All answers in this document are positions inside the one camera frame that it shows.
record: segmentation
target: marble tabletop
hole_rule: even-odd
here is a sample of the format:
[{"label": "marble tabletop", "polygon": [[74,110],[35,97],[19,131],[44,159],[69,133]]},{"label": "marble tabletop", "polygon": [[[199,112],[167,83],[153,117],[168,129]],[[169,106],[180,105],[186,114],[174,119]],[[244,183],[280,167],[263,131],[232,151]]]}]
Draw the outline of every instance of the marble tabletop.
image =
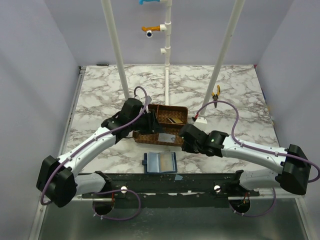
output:
[{"label": "marble tabletop", "polygon": [[[214,66],[170,67],[170,105],[184,106],[191,121],[201,107]],[[152,97],[153,104],[164,104],[165,70],[163,65],[125,66],[130,95],[142,86]],[[221,68],[217,83],[220,100],[234,104],[239,111],[236,136],[242,140],[277,147],[278,141],[253,65],[228,65]],[[116,66],[88,66],[66,151],[76,147],[92,135],[102,121],[118,112],[125,101]],[[235,121],[234,110],[226,104],[213,105],[206,110],[207,132],[219,130],[230,133]],[[143,173],[143,154],[147,152],[176,152],[178,173],[233,173],[237,170],[258,170],[262,166],[234,158],[207,157],[182,152],[180,147],[136,143],[123,139],[98,155],[84,169],[84,173]]]}]

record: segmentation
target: blue faucet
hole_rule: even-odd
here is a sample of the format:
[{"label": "blue faucet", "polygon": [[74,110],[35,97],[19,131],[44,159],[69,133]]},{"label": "blue faucet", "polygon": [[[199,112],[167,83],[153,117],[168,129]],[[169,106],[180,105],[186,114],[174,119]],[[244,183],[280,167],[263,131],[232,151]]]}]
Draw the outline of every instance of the blue faucet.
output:
[{"label": "blue faucet", "polygon": [[160,0],[139,0],[140,5],[143,5],[144,2],[160,2]]}]

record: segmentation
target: pliers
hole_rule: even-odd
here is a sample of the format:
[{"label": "pliers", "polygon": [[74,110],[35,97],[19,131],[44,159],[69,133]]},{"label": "pliers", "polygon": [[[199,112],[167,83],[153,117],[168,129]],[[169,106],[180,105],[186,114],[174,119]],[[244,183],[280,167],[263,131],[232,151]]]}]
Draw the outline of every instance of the pliers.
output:
[{"label": "pliers", "polygon": [[[219,98],[218,96],[220,95],[220,86],[218,85],[218,86],[216,86],[216,87],[217,87],[217,89],[218,89],[218,92],[217,92],[216,94],[215,94],[214,92],[211,93],[212,98],[213,98],[214,101],[217,101],[218,98]],[[214,103],[214,108],[215,108],[215,109],[217,108],[217,104],[218,104],[217,102]]]}]

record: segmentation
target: white pipe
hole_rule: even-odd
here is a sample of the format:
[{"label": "white pipe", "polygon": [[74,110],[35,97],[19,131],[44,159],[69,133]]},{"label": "white pipe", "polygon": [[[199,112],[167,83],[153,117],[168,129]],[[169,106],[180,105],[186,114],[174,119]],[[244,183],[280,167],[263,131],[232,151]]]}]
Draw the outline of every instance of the white pipe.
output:
[{"label": "white pipe", "polygon": [[165,11],[165,74],[164,74],[164,102],[165,105],[170,105],[170,92],[169,92],[169,76],[170,76],[170,55],[171,55],[171,6],[172,0],[166,0],[166,11]]},{"label": "white pipe", "polygon": [[170,105],[170,99],[169,99],[169,67],[165,68],[165,75],[164,75],[164,102],[165,105]]},{"label": "white pipe", "polygon": [[165,11],[165,22],[171,23],[171,6],[172,6],[172,0],[166,1],[166,11]]},{"label": "white pipe", "polygon": [[[222,47],[220,49],[219,57],[218,57],[216,64],[214,66],[211,80],[210,80],[210,83],[209,83],[208,88],[206,90],[206,94],[205,94],[202,106],[207,104],[212,96],[212,91],[214,90],[222,63],[223,63],[225,55],[228,51],[232,36],[233,36],[234,31],[236,29],[236,26],[237,26],[241,11],[244,7],[244,4],[245,4],[245,0],[236,0],[234,3],[233,10],[232,10],[232,13],[231,13],[231,16],[229,19],[229,23],[228,23],[228,26],[225,31],[225,35],[224,35]],[[202,111],[200,112],[199,115],[203,116],[205,114],[205,112],[206,112],[206,107],[204,109],[202,109]]]},{"label": "white pipe", "polygon": [[128,83],[127,83],[127,78],[125,73],[124,61],[122,59],[122,54],[121,54],[120,45],[119,45],[115,18],[112,12],[111,2],[110,0],[101,0],[101,3],[102,3],[106,25],[108,27],[108,32],[110,35],[110,39],[111,39],[114,54],[115,54],[116,65],[118,67],[122,89],[124,92],[124,98],[127,100],[130,97],[130,95],[129,95]]}]

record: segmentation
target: white wall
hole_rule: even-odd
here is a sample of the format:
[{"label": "white wall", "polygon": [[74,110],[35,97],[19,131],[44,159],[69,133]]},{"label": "white wall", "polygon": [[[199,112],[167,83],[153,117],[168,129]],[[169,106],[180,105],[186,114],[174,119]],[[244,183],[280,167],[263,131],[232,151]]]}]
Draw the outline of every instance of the white wall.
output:
[{"label": "white wall", "polygon": [[28,239],[79,69],[43,0],[0,1],[0,239]]},{"label": "white wall", "polygon": [[[257,74],[282,146],[299,145],[320,165],[320,1],[295,0],[263,54]],[[307,206],[320,237],[320,181]]]},{"label": "white wall", "polygon": [[[114,64],[101,0],[45,0],[78,65]],[[235,0],[174,0],[171,63],[213,65]],[[225,64],[257,64],[293,0],[246,0]],[[142,26],[165,20],[158,2],[112,0],[125,64],[162,64],[163,33],[146,38]]]}]

